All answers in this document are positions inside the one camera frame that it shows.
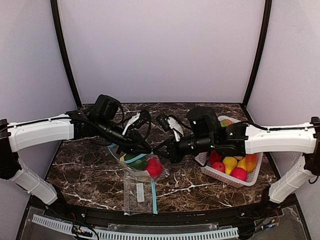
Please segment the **dark green toy pepper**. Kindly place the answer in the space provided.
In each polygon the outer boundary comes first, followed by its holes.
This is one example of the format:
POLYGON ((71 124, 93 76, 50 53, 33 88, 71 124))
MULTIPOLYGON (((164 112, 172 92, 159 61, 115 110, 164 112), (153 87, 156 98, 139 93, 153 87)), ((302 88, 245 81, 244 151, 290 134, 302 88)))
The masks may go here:
POLYGON ((127 166, 129 166, 131 169, 136 171, 144 171, 148 165, 148 160, 146 156, 139 157, 137 160, 127 163, 127 166))

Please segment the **red toy apple large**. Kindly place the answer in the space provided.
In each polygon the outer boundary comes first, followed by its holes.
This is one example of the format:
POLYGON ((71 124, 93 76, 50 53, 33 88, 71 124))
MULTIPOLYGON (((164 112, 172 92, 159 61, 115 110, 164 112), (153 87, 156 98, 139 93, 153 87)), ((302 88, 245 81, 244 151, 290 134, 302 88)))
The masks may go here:
POLYGON ((150 177, 156 178, 161 175, 163 167, 157 158, 150 158, 147 161, 145 170, 149 173, 150 177))

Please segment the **large clear zip bag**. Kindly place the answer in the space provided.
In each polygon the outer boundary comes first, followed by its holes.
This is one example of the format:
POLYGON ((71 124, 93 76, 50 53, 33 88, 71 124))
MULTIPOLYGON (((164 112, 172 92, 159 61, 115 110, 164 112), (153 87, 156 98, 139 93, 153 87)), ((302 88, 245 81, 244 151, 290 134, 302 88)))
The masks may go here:
POLYGON ((133 180, 151 183, 170 175, 161 163, 161 159, 155 154, 119 153, 120 147, 116 144, 111 144, 107 149, 124 172, 133 180))

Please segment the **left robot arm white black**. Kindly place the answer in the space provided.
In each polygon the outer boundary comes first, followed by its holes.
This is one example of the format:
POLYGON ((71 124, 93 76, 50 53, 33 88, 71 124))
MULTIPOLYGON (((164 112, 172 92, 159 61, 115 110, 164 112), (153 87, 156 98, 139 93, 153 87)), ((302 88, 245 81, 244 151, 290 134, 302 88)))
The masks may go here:
POLYGON ((58 116, 29 122, 0 121, 0 178, 10 180, 46 205, 63 199, 58 189, 29 169, 19 159, 20 150, 49 142, 80 140, 101 137, 119 146, 120 151, 131 154, 149 154, 147 143, 150 129, 145 136, 137 131, 144 124, 151 124, 151 115, 141 110, 130 119, 114 122, 123 106, 117 99, 99 95, 94 105, 86 110, 73 110, 58 116))

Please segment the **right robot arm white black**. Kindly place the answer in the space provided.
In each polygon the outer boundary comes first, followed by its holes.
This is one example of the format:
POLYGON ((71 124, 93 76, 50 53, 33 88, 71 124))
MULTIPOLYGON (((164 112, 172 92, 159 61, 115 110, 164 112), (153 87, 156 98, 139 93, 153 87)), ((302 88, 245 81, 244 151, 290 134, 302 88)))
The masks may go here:
POLYGON ((170 137, 153 149, 155 155, 179 163, 185 156, 216 151, 225 157, 266 152, 300 152, 297 163, 265 190, 276 204, 320 174, 320 119, 287 126, 259 126, 249 121, 222 127, 211 107, 199 106, 186 114, 192 133, 176 141, 170 137))

